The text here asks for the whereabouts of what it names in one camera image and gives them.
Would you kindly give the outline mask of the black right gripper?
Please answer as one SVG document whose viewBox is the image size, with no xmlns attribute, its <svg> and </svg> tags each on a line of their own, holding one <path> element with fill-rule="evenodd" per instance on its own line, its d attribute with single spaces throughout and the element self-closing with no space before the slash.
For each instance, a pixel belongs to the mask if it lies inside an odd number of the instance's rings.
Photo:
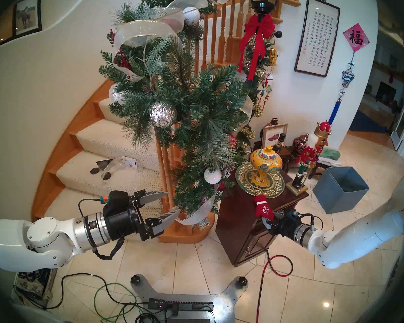
<svg viewBox="0 0 404 323">
<path fill-rule="evenodd" d="M 271 236 L 278 235 L 289 238 L 297 244 L 303 244 L 305 235 L 305 223 L 299 218 L 285 218 L 284 211 L 273 212 L 273 221 L 268 218 L 262 218 L 262 222 L 267 230 L 271 230 Z"/>
</svg>

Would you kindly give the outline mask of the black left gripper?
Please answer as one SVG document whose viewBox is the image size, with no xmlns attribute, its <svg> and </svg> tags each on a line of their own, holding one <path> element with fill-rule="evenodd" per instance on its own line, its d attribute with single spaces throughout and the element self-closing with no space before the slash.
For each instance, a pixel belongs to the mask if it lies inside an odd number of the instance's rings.
<svg viewBox="0 0 404 323">
<path fill-rule="evenodd" d="M 151 202 L 168 196 L 168 192 L 140 190 L 133 195 L 114 190 L 108 199 L 103 198 L 106 205 L 103 208 L 103 218 L 111 240 L 117 240 L 131 234 L 139 234 L 142 241 L 156 238 L 164 234 L 163 228 L 168 228 L 181 213 L 180 208 L 170 209 L 160 218 L 144 220 L 140 209 Z"/>
</svg>

